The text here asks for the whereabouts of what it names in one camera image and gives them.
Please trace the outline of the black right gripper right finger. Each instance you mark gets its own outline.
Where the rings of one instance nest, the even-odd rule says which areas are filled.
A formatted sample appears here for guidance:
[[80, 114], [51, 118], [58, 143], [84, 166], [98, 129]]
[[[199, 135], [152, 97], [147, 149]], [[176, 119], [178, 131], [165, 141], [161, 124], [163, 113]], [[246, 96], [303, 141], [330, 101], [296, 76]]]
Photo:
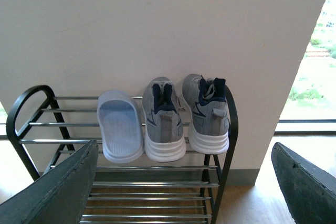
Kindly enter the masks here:
[[279, 142], [271, 162], [295, 223], [335, 223], [335, 177]]

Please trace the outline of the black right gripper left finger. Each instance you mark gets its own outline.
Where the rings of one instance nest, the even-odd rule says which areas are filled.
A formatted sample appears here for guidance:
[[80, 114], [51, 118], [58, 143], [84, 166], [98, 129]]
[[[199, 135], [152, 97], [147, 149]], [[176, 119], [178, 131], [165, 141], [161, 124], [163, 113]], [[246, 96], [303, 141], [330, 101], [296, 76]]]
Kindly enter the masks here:
[[1, 204], [1, 223], [79, 223], [90, 194], [98, 145], [90, 141]]

